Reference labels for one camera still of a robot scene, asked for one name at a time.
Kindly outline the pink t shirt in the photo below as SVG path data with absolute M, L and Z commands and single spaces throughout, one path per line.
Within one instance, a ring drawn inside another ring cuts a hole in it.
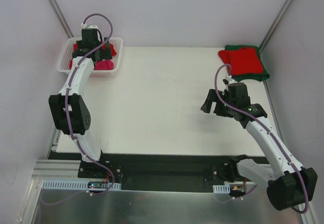
M 111 60 L 98 61 L 94 67 L 94 70 L 113 70 L 114 63 Z

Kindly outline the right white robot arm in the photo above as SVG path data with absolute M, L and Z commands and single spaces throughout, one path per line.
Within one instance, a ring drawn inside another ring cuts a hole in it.
M 211 109 L 213 103 L 216 104 L 214 110 Z M 313 168 L 305 168 L 287 149 L 275 134 L 264 108 L 251 103 L 244 83 L 227 84 L 224 91 L 210 89 L 200 109 L 238 121 L 256 141 L 271 166 L 271 170 L 267 170 L 247 155 L 235 156 L 219 170 L 223 180 L 234 182 L 247 178 L 266 190 L 276 210 L 295 209 L 304 204 L 301 213 L 308 211 L 317 173 Z

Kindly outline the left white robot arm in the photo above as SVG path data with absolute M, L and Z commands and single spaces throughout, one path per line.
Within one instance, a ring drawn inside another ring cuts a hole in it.
M 89 171 L 97 178 L 107 172 L 100 160 L 101 150 L 90 133 L 91 114 L 83 100 L 85 86 L 97 62 L 105 60 L 109 38 L 104 38 L 96 25 L 82 26 L 82 38 L 76 41 L 72 53 L 72 67 L 68 78 L 56 95 L 50 95 L 49 106 L 56 129 L 69 135 L 84 162 L 91 163 Z

